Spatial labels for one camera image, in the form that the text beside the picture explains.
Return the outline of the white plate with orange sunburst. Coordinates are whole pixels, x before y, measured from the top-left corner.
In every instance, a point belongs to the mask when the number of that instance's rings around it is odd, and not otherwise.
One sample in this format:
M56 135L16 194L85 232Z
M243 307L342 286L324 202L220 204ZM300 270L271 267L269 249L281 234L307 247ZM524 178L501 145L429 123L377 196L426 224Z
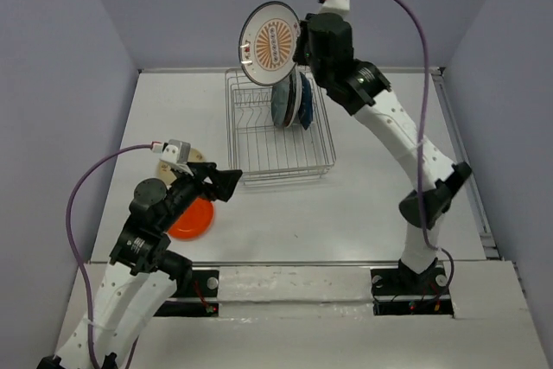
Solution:
M284 80L296 65L293 55L300 34L299 18L286 3L256 7L241 29L238 58L248 79L259 86Z

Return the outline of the teal plate with white blossoms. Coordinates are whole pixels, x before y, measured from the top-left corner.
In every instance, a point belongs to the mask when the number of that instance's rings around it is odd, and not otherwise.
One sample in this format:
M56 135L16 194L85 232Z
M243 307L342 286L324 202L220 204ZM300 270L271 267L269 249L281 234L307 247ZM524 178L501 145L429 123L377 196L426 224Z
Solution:
M293 87L289 79L282 80L271 88L270 110L276 127L284 127L289 108L294 101Z

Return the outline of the small beige plate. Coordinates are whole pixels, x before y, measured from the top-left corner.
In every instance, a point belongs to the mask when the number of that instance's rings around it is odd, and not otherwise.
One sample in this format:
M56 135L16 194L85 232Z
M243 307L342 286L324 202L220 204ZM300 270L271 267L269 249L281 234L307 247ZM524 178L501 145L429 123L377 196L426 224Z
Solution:
M188 154L188 161L205 162L206 158L197 149L192 148ZM170 186L176 180L176 176L170 166L162 161L160 161L157 165L156 177L162 180L166 186Z

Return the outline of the dark blue leaf-shaped plate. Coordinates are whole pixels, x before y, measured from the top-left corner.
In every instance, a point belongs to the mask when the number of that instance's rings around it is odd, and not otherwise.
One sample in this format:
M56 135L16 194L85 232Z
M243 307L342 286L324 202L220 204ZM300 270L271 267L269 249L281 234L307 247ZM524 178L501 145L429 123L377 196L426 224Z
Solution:
M298 118L302 128L307 130L313 121L313 94L311 85L304 73L300 73L302 82L302 101L298 110Z

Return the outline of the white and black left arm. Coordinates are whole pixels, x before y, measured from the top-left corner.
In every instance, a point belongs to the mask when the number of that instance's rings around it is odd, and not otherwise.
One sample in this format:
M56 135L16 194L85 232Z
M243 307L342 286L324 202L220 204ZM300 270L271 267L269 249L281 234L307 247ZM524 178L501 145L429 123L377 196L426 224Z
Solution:
M157 178L137 184L94 299L66 343L41 368L119 368L157 310L186 293L193 263L170 251L169 228L197 200L229 201L242 176L213 162L191 162L167 186Z

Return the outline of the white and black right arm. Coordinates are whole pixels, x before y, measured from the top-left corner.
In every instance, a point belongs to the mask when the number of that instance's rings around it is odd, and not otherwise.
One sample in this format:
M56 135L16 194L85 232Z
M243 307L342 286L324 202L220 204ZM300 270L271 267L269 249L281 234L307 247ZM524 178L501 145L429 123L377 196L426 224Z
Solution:
M354 57L353 30L343 17L306 15L294 61L310 68L315 83L384 145L409 178L413 188L399 204L407 231L397 281L404 291L417 293L437 263L442 216L471 176L471 167L453 162L418 134L390 81L374 64Z

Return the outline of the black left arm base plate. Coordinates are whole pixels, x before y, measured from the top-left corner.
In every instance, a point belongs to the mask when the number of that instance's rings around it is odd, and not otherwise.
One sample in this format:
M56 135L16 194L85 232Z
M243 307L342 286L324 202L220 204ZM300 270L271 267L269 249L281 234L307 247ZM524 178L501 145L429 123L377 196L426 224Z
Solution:
M191 281L166 300L155 317L218 317L218 290L218 270L194 269Z

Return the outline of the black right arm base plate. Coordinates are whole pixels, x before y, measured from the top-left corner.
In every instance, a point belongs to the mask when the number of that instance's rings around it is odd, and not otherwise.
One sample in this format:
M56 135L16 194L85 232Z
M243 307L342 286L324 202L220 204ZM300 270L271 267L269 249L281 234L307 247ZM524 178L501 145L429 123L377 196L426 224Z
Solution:
M372 310L376 316L454 315L448 278L442 267L433 269L421 283L408 285L398 269L371 270Z

